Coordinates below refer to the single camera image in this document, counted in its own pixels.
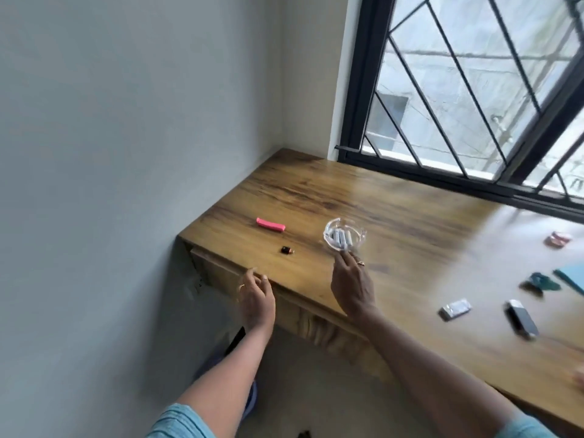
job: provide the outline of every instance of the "hand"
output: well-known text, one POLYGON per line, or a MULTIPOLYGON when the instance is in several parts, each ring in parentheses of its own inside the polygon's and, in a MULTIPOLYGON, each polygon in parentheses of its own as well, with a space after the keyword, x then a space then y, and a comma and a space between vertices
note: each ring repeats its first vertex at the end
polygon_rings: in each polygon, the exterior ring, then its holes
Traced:
POLYGON ((239 287, 239 310, 244 321, 246 332, 261 329, 268 338, 274 330, 276 320, 276 300, 270 281, 265 275, 260 280, 249 269, 242 276, 242 286, 239 287))
POLYGON ((373 282, 358 261, 353 253, 339 252, 335 256, 331 281, 331 290, 339 306, 353 321, 376 309, 373 282))

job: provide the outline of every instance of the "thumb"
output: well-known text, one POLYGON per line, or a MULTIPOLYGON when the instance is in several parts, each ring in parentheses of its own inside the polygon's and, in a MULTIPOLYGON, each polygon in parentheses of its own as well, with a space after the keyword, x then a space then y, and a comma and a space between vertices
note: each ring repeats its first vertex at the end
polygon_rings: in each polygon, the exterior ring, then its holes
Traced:
POLYGON ((262 275, 262 290, 266 295, 272 295, 272 285, 266 275, 262 275))

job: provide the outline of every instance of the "person's left hand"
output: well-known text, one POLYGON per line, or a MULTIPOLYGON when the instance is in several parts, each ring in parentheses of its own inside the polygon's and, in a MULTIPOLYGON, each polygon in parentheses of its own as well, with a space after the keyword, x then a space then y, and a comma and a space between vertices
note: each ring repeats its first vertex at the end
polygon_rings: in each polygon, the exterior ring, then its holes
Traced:
POLYGON ((276 299, 270 281, 265 275, 260 280, 248 269, 242 277, 243 285, 239 287, 238 302, 246 332, 261 329, 268 336, 272 335, 276 321, 276 299))

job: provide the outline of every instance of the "wooden desk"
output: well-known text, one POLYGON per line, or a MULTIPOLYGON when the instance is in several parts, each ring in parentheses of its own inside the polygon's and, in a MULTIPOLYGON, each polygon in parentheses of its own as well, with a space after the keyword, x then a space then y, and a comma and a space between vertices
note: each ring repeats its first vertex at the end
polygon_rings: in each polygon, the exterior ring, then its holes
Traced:
POLYGON ((278 324, 390 381, 329 287, 333 253, 322 231, 339 216, 367 229, 360 254, 386 316, 511 397, 584 429, 584 392, 572 382, 584 364, 584 296, 565 284, 543 298, 517 287, 532 272, 582 261, 582 225, 282 150, 180 237, 211 284, 234 294, 237 275, 257 266, 273 283, 278 324), (286 231, 259 228, 256 217, 286 231), (575 239, 548 248, 553 230, 575 239), (296 253, 282 255, 283 245, 296 253), (449 323, 437 316, 463 297, 469 314, 449 323), (541 338, 513 333, 502 310, 511 298, 541 338))

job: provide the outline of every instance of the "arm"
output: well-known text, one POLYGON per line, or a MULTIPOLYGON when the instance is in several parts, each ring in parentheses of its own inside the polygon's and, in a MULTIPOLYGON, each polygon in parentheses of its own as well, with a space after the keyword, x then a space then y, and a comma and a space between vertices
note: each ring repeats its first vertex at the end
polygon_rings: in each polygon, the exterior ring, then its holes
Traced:
POLYGON ((352 254, 335 257, 331 289, 443 436, 493 438, 521 411, 478 378, 426 349, 385 318, 371 279, 352 254))
POLYGON ((217 438, 235 436, 249 388, 270 339, 276 303, 266 276, 260 280, 248 270, 238 295, 245 337, 222 362, 189 387, 178 403, 190 406, 217 438))

